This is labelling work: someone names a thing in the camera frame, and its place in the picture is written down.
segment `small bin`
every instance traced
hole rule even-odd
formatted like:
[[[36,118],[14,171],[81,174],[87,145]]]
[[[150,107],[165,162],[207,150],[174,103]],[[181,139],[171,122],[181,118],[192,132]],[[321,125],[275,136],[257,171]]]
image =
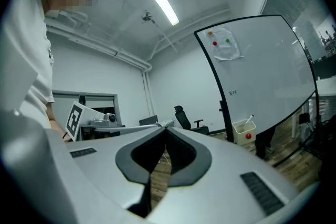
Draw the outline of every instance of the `small bin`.
[[[247,119],[234,122],[232,124],[233,138],[238,145],[245,145],[256,139],[256,125],[253,121],[247,122]]]

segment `black office chair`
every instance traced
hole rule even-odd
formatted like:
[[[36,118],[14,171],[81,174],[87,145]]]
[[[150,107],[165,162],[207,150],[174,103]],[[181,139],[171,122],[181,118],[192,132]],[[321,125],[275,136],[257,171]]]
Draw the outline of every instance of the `black office chair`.
[[[183,111],[183,107],[181,107],[180,105],[175,106],[175,116],[178,120],[178,122],[180,123],[180,125],[182,126],[183,129],[186,130],[190,130],[196,133],[201,133],[201,134],[205,134],[205,135],[209,135],[209,128],[207,126],[202,126],[200,127],[200,123],[202,120],[197,120],[194,121],[197,124],[197,128],[192,128],[191,129],[191,124],[187,118],[187,116],[185,115],[185,112]]]

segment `whiteboard marker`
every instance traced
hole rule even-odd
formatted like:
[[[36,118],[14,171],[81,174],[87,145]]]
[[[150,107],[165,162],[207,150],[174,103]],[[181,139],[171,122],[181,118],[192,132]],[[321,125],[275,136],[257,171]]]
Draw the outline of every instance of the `whiteboard marker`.
[[[246,123],[249,123],[249,122],[252,120],[252,118],[253,118],[253,115],[251,115],[251,116],[248,118],[248,120],[245,122],[245,124],[246,124]]]

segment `chair backrest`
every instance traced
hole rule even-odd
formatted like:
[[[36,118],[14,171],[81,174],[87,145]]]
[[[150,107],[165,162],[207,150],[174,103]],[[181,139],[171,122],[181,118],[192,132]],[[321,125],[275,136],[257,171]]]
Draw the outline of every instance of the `chair backrest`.
[[[181,107],[180,105],[175,106],[175,116],[178,120],[178,122],[180,123],[180,125],[182,126],[183,129],[186,130],[190,130],[191,128],[191,124],[187,118],[187,116],[185,115],[184,111],[183,111],[183,107]]]

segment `wall pipe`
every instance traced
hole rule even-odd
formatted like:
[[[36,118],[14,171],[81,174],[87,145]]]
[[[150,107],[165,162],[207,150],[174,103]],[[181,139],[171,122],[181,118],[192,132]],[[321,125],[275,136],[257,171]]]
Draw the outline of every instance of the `wall pipe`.
[[[144,71],[142,71],[141,73],[142,73],[142,80],[143,80],[143,85],[144,85],[144,89],[145,89],[148,112],[149,112],[150,116],[154,116],[153,107],[152,107],[152,99],[150,97],[150,93],[149,93],[149,89],[148,89],[148,82],[147,82],[146,73]]]
[[[67,17],[68,20],[71,21],[71,22],[74,24],[72,28],[73,28],[73,29],[76,28],[76,26],[77,26],[77,22],[76,22],[73,18],[71,18],[71,14],[65,12],[64,10],[60,10],[58,14],[59,14],[59,15],[62,15],[62,16],[64,16],[64,17]]]
[[[47,30],[49,32],[64,36],[68,39],[77,40],[77,43],[80,43],[84,46],[87,46],[93,49],[98,48],[101,52],[114,56],[127,63],[131,63],[137,68],[141,70],[145,70],[146,72],[152,69],[152,65],[150,63],[124,50],[120,50],[120,48],[109,46],[108,44],[103,44],[103,42],[94,40],[88,36],[80,37],[78,34],[75,33],[75,31],[72,28],[64,26],[61,23],[54,22],[51,19],[46,20],[46,24],[48,25]]]
[[[152,109],[152,116],[154,116],[155,111],[154,111],[154,106],[153,106],[153,95],[152,95],[152,88],[151,88],[148,72],[145,72],[145,76],[146,76],[146,81],[147,81],[150,105],[151,105],[151,109]]]
[[[81,23],[87,23],[89,21],[89,16],[84,13],[84,12],[71,12],[71,17],[76,19],[76,20],[79,20]]]

